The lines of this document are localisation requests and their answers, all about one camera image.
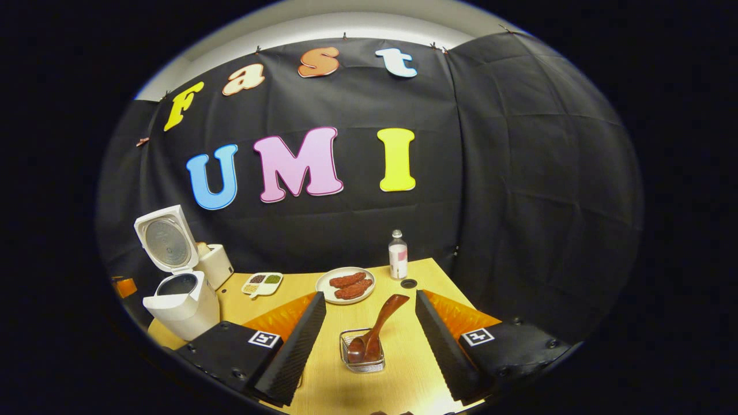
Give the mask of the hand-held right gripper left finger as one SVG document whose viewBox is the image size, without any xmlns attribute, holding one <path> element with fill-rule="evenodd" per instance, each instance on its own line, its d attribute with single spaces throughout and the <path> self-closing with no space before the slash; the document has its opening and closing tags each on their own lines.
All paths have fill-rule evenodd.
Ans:
<svg viewBox="0 0 738 415">
<path fill-rule="evenodd" d="M 237 394 L 290 406 L 325 313 L 323 292 L 303 295 L 246 324 L 217 323 L 176 356 Z"/>
</svg>

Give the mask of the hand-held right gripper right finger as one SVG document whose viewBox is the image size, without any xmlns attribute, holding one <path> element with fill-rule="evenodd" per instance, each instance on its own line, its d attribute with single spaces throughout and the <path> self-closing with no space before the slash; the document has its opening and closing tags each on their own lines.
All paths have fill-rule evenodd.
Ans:
<svg viewBox="0 0 738 415">
<path fill-rule="evenodd" d="M 451 397 L 464 404 L 524 389 L 571 352 L 537 326 L 502 322 L 429 290 L 416 292 L 415 313 Z"/>
</svg>

